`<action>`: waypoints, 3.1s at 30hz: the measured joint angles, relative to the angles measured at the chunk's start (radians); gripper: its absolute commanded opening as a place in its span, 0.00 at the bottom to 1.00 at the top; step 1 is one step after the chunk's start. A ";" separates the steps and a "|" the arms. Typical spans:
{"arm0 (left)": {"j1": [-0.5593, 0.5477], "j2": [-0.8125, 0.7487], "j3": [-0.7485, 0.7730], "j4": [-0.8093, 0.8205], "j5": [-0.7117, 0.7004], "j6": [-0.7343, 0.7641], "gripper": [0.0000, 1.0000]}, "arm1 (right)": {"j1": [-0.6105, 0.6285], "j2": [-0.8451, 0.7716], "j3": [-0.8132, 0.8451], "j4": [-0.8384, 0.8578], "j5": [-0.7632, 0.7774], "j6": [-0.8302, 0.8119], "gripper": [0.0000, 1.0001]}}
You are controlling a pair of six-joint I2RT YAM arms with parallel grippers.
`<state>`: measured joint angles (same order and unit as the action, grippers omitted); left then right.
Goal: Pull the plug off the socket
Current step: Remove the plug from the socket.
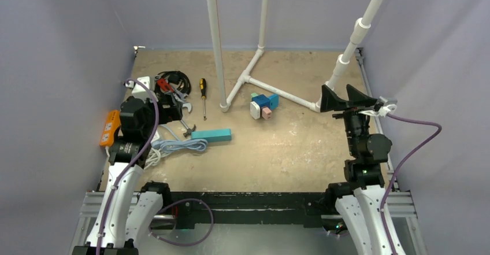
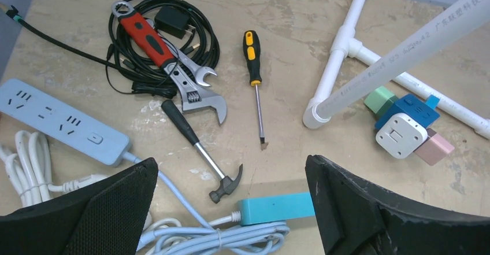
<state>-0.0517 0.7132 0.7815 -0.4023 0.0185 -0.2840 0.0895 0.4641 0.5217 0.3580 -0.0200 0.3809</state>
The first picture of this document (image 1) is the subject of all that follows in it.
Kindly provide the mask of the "pink plug adapter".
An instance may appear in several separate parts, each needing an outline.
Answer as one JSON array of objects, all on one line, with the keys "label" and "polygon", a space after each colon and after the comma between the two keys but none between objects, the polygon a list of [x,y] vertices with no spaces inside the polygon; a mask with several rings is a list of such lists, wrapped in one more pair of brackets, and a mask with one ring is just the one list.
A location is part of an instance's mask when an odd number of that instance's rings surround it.
[{"label": "pink plug adapter", "polygon": [[262,107],[261,108],[261,117],[265,120],[271,119],[272,118],[272,110],[267,106]]}]

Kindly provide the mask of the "blue cube socket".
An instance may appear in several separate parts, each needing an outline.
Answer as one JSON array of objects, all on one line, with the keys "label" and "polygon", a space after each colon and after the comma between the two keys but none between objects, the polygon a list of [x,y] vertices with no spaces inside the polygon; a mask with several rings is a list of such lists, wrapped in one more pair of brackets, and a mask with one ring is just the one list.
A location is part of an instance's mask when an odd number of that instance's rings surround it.
[{"label": "blue cube socket", "polygon": [[258,95],[257,97],[251,99],[251,101],[254,101],[256,102],[260,108],[264,107],[264,106],[267,106],[269,107],[270,106],[270,102],[269,102],[269,99],[268,97],[266,97],[265,95],[261,94],[261,95]]}]

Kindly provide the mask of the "white plug adapter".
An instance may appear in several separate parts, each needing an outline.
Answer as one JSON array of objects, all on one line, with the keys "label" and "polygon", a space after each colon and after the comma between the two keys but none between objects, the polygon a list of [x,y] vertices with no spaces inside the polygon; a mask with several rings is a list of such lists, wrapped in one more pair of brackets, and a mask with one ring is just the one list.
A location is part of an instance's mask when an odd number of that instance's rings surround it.
[{"label": "white plug adapter", "polygon": [[258,120],[261,118],[261,108],[260,106],[254,102],[250,102],[250,115],[252,116],[253,119]]}]

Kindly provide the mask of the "light blue plug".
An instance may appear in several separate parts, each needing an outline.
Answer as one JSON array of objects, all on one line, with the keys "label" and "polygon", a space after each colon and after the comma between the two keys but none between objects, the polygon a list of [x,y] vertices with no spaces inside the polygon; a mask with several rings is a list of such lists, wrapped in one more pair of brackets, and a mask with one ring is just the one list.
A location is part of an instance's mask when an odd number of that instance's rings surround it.
[{"label": "light blue plug", "polygon": [[269,109],[275,110],[279,106],[280,97],[277,94],[272,94],[272,95],[268,96],[268,99],[270,102]]}]

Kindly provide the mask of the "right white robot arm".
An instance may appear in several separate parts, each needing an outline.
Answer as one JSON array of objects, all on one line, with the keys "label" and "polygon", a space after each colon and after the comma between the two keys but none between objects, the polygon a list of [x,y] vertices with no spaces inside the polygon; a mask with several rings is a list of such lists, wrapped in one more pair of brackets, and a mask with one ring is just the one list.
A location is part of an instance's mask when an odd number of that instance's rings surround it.
[{"label": "right white robot arm", "polygon": [[346,90],[348,98],[342,99],[327,85],[321,88],[320,111],[332,112],[334,119],[343,121],[351,156],[344,163],[345,182],[329,184],[323,203],[340,214],[358,254],[404,254],[381,170],[392,142],[384,134],[370,132],[370,119],[393,113],[398,102],[370,97],[350,84]]}]

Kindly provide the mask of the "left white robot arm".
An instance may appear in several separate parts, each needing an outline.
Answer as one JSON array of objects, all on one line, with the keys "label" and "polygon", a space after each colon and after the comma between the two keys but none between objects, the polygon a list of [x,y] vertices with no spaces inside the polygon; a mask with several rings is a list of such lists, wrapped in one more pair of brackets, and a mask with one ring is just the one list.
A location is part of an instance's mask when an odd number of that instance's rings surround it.
[{"label": "left white robot arm", "polygon": [[149,227],[156,213],[164,214],[172,208],[169,186],[148,182],[134,211],[130,211],[158,125],[182,118],[182,105],[174,96],[155,97],[130,96],[120,110],[109,113],[101,139],[109,152],[106,190],[87,239],[74,246],[72,254],[138,254],[144,228]]}]

